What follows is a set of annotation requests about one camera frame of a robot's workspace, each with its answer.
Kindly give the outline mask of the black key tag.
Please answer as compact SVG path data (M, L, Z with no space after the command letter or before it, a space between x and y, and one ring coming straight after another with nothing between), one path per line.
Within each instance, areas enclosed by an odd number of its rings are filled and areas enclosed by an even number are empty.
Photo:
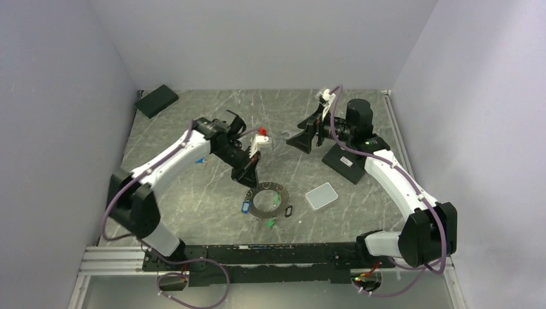
M292 205L289 205L289 206L285 209L285 214L284 214L284 216L285 216L286 218L289 218L289 217L291 217L292 213L293 213L293 206L292 206Z

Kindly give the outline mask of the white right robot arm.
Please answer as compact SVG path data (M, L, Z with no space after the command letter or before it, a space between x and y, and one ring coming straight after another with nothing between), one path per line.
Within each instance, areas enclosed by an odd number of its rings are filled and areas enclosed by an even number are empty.
M316 111L298 124L300 133L287 145L310 153L326 139L336 144L323 163L358 183L369 174L394 201L404 220L400 232L373 230L357 236L355 260L370 267L381 256L401 259L409 268L444 271L447 257L457 249L457 210L428 194L398 162L390 146L373 131L373 111L364 99L351 99L343 118L332 117L321 99Z

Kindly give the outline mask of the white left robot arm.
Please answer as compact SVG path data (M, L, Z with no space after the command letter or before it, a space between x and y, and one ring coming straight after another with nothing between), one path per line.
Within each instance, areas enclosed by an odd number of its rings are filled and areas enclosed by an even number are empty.
M186 259L185 243L162 222L157 197L188 167L209 155L232 168L231 178L250 188L258 186L256 166L261 147L271 139L263 127L247 129L244 120L232 113L231 122L201 117L167 149L131 171L119 169L110 178L108 205L102 218L124 227L160 255L168 270L179 269Z

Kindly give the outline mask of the chrome combination wrench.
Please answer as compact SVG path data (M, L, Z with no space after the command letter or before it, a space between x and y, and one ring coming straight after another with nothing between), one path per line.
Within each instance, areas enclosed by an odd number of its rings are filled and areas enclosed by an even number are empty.
M291 140L293 139L294 137L296 137L299 133L296 133L296 132L293 132L293 131L289 131L289 130L286 130L286 131L283 131L281 133L281 137L284 139L284 141L288 141L288 140Z

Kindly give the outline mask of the black flat box with sticker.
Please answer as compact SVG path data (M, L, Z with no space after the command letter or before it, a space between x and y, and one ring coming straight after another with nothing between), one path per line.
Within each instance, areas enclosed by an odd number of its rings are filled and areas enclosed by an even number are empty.
M345 151L335 144L322 158L322 162L335 172L357 185L364 174L366 157Z

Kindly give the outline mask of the black box at rear left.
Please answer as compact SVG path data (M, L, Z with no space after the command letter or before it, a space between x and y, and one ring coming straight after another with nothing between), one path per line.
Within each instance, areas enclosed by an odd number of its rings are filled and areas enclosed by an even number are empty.
M178 99L179 96L170 87L162 84L149 94L140 98L135 103L135 107L147 118L153 118Z

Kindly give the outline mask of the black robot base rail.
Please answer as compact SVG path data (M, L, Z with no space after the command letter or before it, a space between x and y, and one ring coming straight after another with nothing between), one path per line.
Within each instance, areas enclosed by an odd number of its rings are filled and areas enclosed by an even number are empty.
M328 281L348 284L360 272L375 268L393 269L386 257L368 255L356 242L253 244L253 245L188 245L185 255L192 260L185 270L189 286L223 284L220 268L205 262L222 264L232 284Z

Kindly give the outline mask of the aluminium frame rail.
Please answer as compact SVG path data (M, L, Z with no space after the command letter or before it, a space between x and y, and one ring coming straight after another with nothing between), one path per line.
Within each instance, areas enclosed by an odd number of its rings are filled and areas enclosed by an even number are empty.
M381 274L397 276L408 267L395 266L385 257L364 257L353 243L288 245L190 245L192 261L173 265L162 261L148 248L88 247L79 267L69 308L82 308L93 276L153 276L174 272L185 274L189 286L224 283L222 271L207 265L210 258L223 265L232 284L328 281L349 283L350 275L367 273L378 281Z

